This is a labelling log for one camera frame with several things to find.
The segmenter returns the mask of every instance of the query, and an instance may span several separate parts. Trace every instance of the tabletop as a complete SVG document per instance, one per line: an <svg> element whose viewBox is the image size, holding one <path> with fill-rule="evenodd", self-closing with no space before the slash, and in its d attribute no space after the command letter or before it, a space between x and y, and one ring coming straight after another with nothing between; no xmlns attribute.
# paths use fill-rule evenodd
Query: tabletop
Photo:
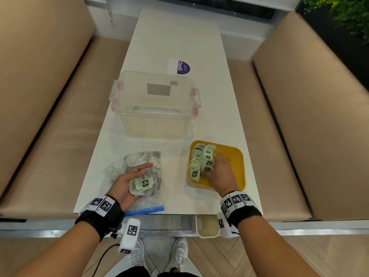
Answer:
<svg viewBox="0 0 369 277"><path fill-rule="evenodd" d="M176 60L189 66L189 73L183 76L193 79L200 90L201 108L198 117L192 120L190 134L178 140L130 138L125 134L120 118L109 107L75 213L99 194L105 177L104 168L127 154L140 151L159 151L162 154L163 183L154 196L165 206L162 213L218 213L220 196L215 191L192 188L186 183L190 144L197 139L237 147L242 151L245 191L262 212L217 23L142 9L121 71L175 73L173 61Z"/></svg>

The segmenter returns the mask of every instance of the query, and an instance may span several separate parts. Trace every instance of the herringbone wood floor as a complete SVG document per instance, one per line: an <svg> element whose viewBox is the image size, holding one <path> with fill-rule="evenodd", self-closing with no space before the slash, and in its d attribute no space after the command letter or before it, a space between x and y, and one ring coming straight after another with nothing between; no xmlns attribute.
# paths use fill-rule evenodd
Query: herringbone wood floor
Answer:
<svg viewBox="0 0 369 277"><path fill-rule="evenodd" d="M367 277L369 236L285 236L285 239L324 277ZM0 272L7 277L56 241L56 238L1 238ZM83 277L91 277L102 253L116 240L105 238L96 249ZM189 257L204 277L255 277L240 239L189 238ZM123 254L110 251L96 277L103 277Z"/></svg>

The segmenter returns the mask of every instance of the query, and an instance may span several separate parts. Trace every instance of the black cable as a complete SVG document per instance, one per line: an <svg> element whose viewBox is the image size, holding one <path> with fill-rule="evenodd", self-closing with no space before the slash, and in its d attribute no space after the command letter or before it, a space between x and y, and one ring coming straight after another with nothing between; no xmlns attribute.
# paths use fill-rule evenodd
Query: black cable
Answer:
<svg viewBox="0 0 369 277"><path fill-rule="evenodd" d="M97 264L97 266L96 266L96 269L95 269L95 272L92 274L92 277L94 277L95 276L95 274L96 274L96 271L97 271L97 269L99 268L99 265L100 265L100 262L101 262L101 260L103 259L103 257L105 256L105 254L111 249L111 248L113 248L114 246L119 246L120 244L114 244L114 245L111 245L110 247L108 247L107 249L106 249L106 251L103 253L103 255L101 256L101 258L100 258L100 260L99 260L99 263Z"/></svg>

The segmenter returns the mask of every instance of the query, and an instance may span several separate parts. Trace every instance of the beige leather upholstery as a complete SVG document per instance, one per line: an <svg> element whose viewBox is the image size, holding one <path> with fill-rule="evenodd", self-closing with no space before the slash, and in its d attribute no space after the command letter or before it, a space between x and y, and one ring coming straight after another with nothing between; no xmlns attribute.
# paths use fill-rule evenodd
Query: beige leather upholstery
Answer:
<svg viewBox="0 0 369 277"><path fill-rule="evenodd" d="M228 67L265 219L311 218L251 63L228 59Z"/></svg>
<svg viewBox="0 0 369 277"><path fill-rule="evenodd" d="M12 218L69 218L129 43L95 38L50 121L0 203Z"/></svg>
<svg viewBox="0 0 369 277"><path fill-rule="evenodd" d="M368 91L296 13L253 59L315 217L369 219Z"/></svg>
<svg viewBox="0 0 369 277"><path fill-rule="evenodd" d="M83 0L0 0L0 195L94 31Z"/></svg>

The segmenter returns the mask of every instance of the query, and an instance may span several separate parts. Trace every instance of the green plant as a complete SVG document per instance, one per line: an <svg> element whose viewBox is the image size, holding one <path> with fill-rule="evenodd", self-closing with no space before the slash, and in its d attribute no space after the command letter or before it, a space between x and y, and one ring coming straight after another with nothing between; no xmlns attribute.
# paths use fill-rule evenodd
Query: green plant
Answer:
<svg viewBox="0 0 369 277"><path fill-rule="evenodd" d="M304 0L306 12L331 7L333 19L342 22L352 34L369 43L369 0Z"/></svg>

